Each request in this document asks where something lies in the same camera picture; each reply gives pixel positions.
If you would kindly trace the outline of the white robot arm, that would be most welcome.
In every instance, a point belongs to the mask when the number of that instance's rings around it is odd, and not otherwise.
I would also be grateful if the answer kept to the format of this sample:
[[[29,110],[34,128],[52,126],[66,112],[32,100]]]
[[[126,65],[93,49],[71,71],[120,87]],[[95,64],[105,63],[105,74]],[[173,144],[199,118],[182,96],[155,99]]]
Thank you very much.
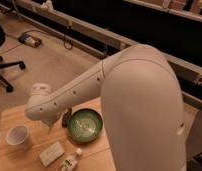
[[[164,54],[136,44],[60,89],[35,84],[26,116],[51,126],[67,108],[99,98],[117,171],[186,171],[183,97]]]

